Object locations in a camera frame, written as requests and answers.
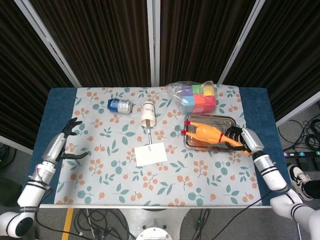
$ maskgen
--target person's foot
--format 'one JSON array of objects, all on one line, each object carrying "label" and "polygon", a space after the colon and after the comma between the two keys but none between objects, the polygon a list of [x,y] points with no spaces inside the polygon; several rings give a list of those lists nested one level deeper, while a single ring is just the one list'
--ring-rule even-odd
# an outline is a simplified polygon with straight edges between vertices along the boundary
[{"label": "person's foot", "polygon": [[311,201],[313,198],[308,196],[304,191],[304,184],[310,181],[309,175],[305,174],[297,165],[288,166],[288,171],[291,179],[292,186],[296,193],[304,201]]}]

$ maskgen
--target orange rubber chicken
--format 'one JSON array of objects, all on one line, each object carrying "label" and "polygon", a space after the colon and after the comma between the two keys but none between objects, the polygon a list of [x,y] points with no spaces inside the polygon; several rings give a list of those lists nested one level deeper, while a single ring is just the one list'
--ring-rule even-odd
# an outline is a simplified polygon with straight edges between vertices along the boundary
[{"label": "orange rubber chicken", "polygon": [[192,121],[185,121],[186,125],[196,127],[195,133],[187,132],[185,129],[181,133],[193,137],[199,141],[207,142],[210,144],[229,143],[233,147],[242,147],[243,144],[225,136],[219,129],[214,126],[209,126],[204,123],[197,123]]}]

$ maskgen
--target blue table mat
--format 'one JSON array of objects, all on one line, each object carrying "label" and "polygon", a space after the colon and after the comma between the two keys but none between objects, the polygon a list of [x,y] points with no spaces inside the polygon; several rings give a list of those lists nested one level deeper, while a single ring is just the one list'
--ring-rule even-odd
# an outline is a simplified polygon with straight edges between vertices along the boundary
[{"label": "blue table mat", "polygon": [[[290,184],[286,161],[277,133],[276,122],[267,89],[256,87],[240,87],[239,89],[246,127],[256,132],[265,147],[264,152],[269,154],[271,159],[276,162],[276,166],[285,181]],[[42,155],[49,142],[62,131],[67,122],[71,119],[76,94],[77,88],[51,89],[34,145],[28,175],[32,175],[36,165],[42,162]],[[54,204],[56,194],[55,188],[58,185],[61,166],[62,161],[55,166],[56,172],[50,182],[50,186],[54,188],[54,191],[43,201],[43,204]],[[269,188],[259,171],[257,169],[255,169],[255,171],[260,195],[264,196],[269,192]],[[279,193],[272,192],[262,200],[262,205],[270,205],[270,199],[278,195]]]}]

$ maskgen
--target gray floor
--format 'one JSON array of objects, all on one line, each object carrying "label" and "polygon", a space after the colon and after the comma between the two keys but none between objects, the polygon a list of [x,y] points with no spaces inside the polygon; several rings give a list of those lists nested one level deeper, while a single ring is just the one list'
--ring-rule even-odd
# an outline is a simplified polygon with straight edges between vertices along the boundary
[{"label": "gray floor", "polygon": [[[303,113],[297,115],[293,119],[301,122],[303,124],[304,120],[309,120],[315,115],[319,114],[319,108],[317,105],[311,106],[309,109]],[[280,131],[283,136],[288,140],[294,142],[296,138],[300,135],[301,128],[299,125],[286,122],[280,126]],[[281,140],[282,147],[287,148],[290,146],[289,143]],[[29,169],[29,164],[31,162],[31,156],[17,151],[14,162],[5,169],[0,169],[0,177],[10,178],[20,184],[25,182],[27,177],[27,172]],[[320,172],[309,172],[308,173],[312,179],[320,179]],[[313,200],[307,202],[314,208],[320,208],[319,200]],[[7,211],[17,211],[17,207],[0,207],[0,215]],[[79,209],[74,210],[73,218],[77,214]],[[217,234],[220,229],[235,215],[239,212],[239,209],[213,209],[211,211],[210,217],[202,233],[202,239],[211,239],[215,234]],[[38,213],[39,220],[51,228],[62,230],[64,228],[64,222],[66,217],[66,209],[47,209],[42,208]],[[194,234],[197,219],[199,217],[200,210],[192,209],[190,210],[185,218],[183,219],[181,230],[180,230],[180,240],[190,240]],[[80,223],[85,225],[85,220],[80,220]],[[123,239],[126,239],[126,232],[120,225],[119,221],[114,217],[107,214],[107,225],[108,227],[113,227],[116,229]],[[59,232],[54,232],[47,230],[40,226],[35,226],[37,235],[40,239],[47,240],[59,240],[62,234]],[[76,232],[72,223],[71,232]],[[85,233],[85,236],[92,238],[89,231]],[[9,237],[0,237],[0,240],[9,240]],[[70,240],[80,239],[76,236],[70,236]],[[107,239],[115,240],[116,238],[108,236]],[[239,215],[217,238],[219,240],[250,240],[250,239],[290,239],[298,240],[298,231],[296,224],[290,220],[280,216],[277,216],[272,209],[248,209],[241,215]],[[310,235],[302,230],[302,239],[309,240]]]}]

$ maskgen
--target white pole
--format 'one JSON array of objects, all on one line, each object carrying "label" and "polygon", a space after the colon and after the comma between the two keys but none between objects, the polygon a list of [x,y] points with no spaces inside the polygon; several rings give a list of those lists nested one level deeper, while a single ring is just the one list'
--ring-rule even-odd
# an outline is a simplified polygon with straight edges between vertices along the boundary
[{"label": "white pole", "polygon": [[34,152],[32,149],[27,148],[27,147],[15,142],[15,141],[12,141],[12,140],[4,137],[4,136],[0,136],[0,143],[3,143],[5,145],[8,145],[10,147],[13,147],[13,148],[15,148],[17,150],[20,150],[20,151],[25,152],[25,153],[30,154],[30,155],[32,155],[33,152]]},{"label": "white pole", "polygon": [[153,6],[153,38],[155,39],[155,80],[154,86],[160,85],[160,18],[161,18],[161,1],[152,0]]},{"label": "white pole", "polygon": [[76,88],[81,88],[81,84],[77,79],[75,73],[72,71],[66,58],[61,53],[56,42],[52,38],[51,34],[47,30],[46,26],[40,19],[39,15],[37,14],[32,4],[29,2],[29,0],[14,0],[14,1],[19,7],[19,9],[22,11],[23,15],[29,21],[33,29],[36,31],[40,39],[43,41],[44,45],[49,50],[49,52],[51,53],[55,61],[58,63],[58,65],[63,70],[65,75],[68,77],[72,85],[75,86]]},{"label": "white pole", "polygon": [[151,87],[155,87],[156,82],[155,82],[155,50],[154,50],[155,40],[154,40],[153,0],[146,0],[146,9],[147,9],[147,17],[148,17]]},{"label": "white pole", "polygon": [[238,53],[240,51],[240,49],[242,48],[242,45],[244,44],[253,24],[255,23],[258,14],[260,13],[260,10],[262,9],[263,5],[265,4],[266,0],[256,0],[255,4],[251,10],[251,13],[242,29],[242,32],[239,36],[238,41],[236,42],[236,45],[230,55],[230,58],[228,60],[228,62],[226,63],[223,72],[218,80],[218,84],[222,84],[224,82],[224,80],[226,79],[231,66],[234,64],[235,59],[238,56]]},{"label": "white pole", "polygon": [[293,109],[291,112],[289,112],[287,115],[285,115],[283,118],[281,118],[279,121],[277,121],[275,125],[279,127],[281,124],[288,121],[290,118],[302,112],[303,110],[307,109],[308,107],[318,102],[319,100],[320,100],[320,91],[318,91],[315,95],[310,97],[307,101],[303,102],[302,104],[297,106],[295,109]]}]

